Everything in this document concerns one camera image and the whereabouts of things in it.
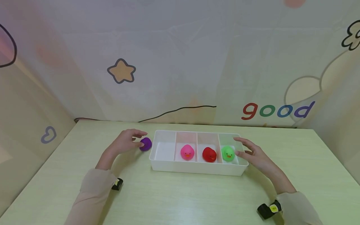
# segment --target pink rubber duck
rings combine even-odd
[[[180,155],[185,160],[191,160],[195,155],[195,151],[193,147],[187,144],[181,148]]]

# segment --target beige sleeve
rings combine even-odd
[[[301,192],[283,193],[276,198],[281,205],[286,225],[322,225],[309,200]]]
[[[117,178],[110,170],[91,169],[85,175],[65,225],[97,225]]]

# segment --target table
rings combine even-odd
[[[313,130],[79,121],[0,218],[0,225],[63,224],[86,172],[128,128],[147,131],[151,139],[156,130],[238,133],[283,169],[324,224],[359,222],[360,186]],[[283,223],[279,215],[262,221],[257,214],[257,207],[269,204],[276,194],[254,167],[241,177],[159,172],[151,169],[149,154],[136,150],[117,158],[112,170],[124,184],[120,191],[111,191],[101,223]]]

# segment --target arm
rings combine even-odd
[[[115,158],[131,149],[142,147],[135,138],[147,135],[146,132],[130,129],[122,131],[112,144],[103,152],[95,169],[91,169],[82,181],[65,225],[97,225],[111,187],[117,178],[110,171]]]
[[[260,170],[272,182],[278,196],[283,211],[283,219],[285,224],[299,225],[322,225],[317,212],[308,201],[308,199],[300,192],[297,192],[285,173],[263,152],[263,150],[244,138],[234,138],[240,141],[250,151],[235,154]]]

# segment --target purple rubber duck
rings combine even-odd
[[[150,138],[143,138],[143,139],[141,139],[140,142],[144,143],[144,146],[140,147],[140,150],[143,152],[146,152],[149,149],[151,149],[151,146],[153,145]]]

